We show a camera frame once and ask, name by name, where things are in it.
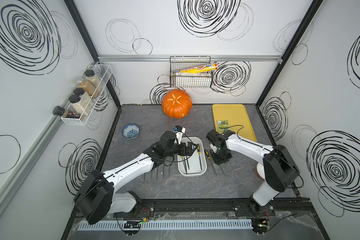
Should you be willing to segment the white storage box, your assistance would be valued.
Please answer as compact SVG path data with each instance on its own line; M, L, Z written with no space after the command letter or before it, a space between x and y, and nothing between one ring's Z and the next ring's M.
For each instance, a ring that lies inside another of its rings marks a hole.
M188 170L187 175L185 175L185 169L184 169L184 165L182 163L181 156L177 156L178 170L179 170L180 174L182 176L186 177L186 178L199 177L199 176L203 175L207 171L207 161L206 161L206 156L205 156L204 146L203 146L202 140L200 138L198 138L198 137L190 137L190 139L194 144L196 144L196 145L199 144L200 145L203 171L201 171L201 169L200 169L198 150L196 150L194 152L194 154L189 157L190 170L188 170L188 168L187 168L187 170Z

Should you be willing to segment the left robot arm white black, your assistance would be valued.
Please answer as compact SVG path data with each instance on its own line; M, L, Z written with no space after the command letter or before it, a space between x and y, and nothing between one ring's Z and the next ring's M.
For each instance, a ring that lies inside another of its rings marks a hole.
M105 172L92 171L76 193L74 208L90 225L109 214L130 213L140 199L133 192L119 194L118 190L140 175L156 169L168 157L192 156L199 147L192 141L183 143L182 136L183 132L166 131L158 142L126 164Z

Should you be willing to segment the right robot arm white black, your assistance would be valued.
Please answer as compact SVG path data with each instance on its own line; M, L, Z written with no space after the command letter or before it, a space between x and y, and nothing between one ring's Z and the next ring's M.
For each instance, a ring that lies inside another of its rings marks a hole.
M206 138L212 148L211 157L216 165L228 162L232 158L232 152L237 152L255 160L263 167L264 182L251 196L251 204L254 207L267 205L300 176L300 170L283 145L263 145L242 138L230 130L221 134L211 130Z

